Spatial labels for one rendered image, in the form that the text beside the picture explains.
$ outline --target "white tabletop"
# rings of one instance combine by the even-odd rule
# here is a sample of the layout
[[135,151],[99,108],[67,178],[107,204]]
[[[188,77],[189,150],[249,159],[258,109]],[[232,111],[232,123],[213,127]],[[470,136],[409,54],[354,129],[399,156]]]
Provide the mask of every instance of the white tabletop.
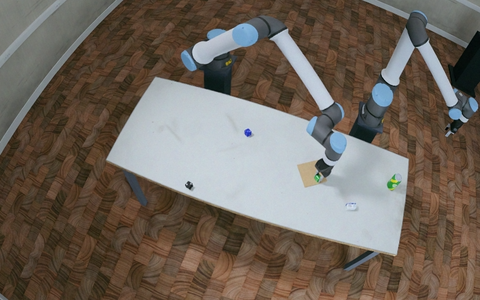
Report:
[[[324,151],[307,124],[253,102],[156,78],[107,161],[234,213],[396,255],[408,159],[346,135],[347,148],[327,182],[304,187],[297,165]],[[390,191],[386,185],[395,173],[402,183]],[[349,202],[357,203],[356,211],[346,210]]]

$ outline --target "concrete wall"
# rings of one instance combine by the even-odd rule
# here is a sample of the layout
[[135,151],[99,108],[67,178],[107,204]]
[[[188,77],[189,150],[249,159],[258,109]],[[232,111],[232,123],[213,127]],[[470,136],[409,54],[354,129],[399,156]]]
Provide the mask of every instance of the concrete wall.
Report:
[[[1,0],[2,14],[10,15],[12,32],[1,31],[3,38],[13,42],[15,35],[48,8],[53,0]],[[78,47],[79,43],[121,0],[67,0],[50,15],[0,67],[0,152],[35,102],[41,90],[53,77],[59,65]],[[10,14],[4,9],[11,9]],[[7,42],[0,49],[8,48]]]
[[463,3],[480,6],[480,0],[380,0],[404,13],[419,10],[426,14],[428,22],[465,42],[470,42],[476,31],[480,31],[480,12]]

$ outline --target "robotic arm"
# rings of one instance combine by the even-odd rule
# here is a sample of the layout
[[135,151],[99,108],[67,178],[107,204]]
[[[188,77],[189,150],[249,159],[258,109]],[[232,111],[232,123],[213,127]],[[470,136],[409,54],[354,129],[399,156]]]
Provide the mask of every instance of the robotic arm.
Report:
[[324,156],[315,167],[327,177],[346,148],[347,141],[343,134],[332,131],[345,113],[340,104],[333,101],[305,55],[288,34],[285,24],[269,16],[255,17],[208,41],[198,42],[183,51],[181,58],[187,69],[195,71],[229,51],[251,46],[263,38],[269,38],[277,44],[322,111],[321,116],[310,120],[307,132],[325,147]]
[[430,45],[426,32],[427,23],[427,17],[423,12],[413,11],[410,14],[405,30],[398,41],[392,58],[388,62],[387,68],[382,70],[377,84],[373,88],[372,95],[359,113],[359,118],[366,126],[372,129],[382,126],[384,114],[393,99],[393,92],[400,83],[400,75],[415,48],[420,51],[432,72],[449,109],[450,118],[455,120],[447,126],[451,130],[448,131],[446,136],[455,133],[478,110],[478,104],[473,98],[467,99],[457,89],[451,88],[440,61]]

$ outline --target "wooden floor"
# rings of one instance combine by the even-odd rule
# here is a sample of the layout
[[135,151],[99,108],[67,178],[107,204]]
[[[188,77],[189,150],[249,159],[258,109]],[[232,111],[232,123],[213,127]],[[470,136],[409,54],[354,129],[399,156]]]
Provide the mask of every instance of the wooden floor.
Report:
[[[400,247],[352,271],[353,247],[236,216],[105,159],[155,76],[203,85],[180,53],[214,28],[284,21],[348,133],[405,19],[360,0],[125,0],[55,75],[0,156],[0,291],[9,299],[480,299],[480,120],[444,137],[415,50],[374,144],[410,159]],[[463,49],[429,32],[444,69]],[[273,42],[235,50],[232,94],[320,114]]]

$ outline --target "gray metal table leg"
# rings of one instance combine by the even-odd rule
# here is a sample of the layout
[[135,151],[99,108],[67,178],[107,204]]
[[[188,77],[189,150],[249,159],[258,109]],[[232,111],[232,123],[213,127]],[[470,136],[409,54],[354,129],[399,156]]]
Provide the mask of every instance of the gray metal table leg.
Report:
[[360,255],[356,259],[348,262],[343,269],[345,271],[350,271],[351,269],[354,269],[358,266],[360,266],[362,263],[365,263],[367,260],[374,258],[377,256],[379,253],[378,252],[373,252],[373,251],[367,251],[364,254]]
[[143,194],[142,189],[140,188],[140,185],[138,184],[137,177],[135,177],[134,174],[123,170],[123,174],[125,174],[125,177],[127,177],[127,181],[130,184],[130,187],[133,190],[133,193],[135,193],[135,196],[137,196],[138,202],[142,204],[143,206],[147,205],[147,198],[145,198],[145,195]]

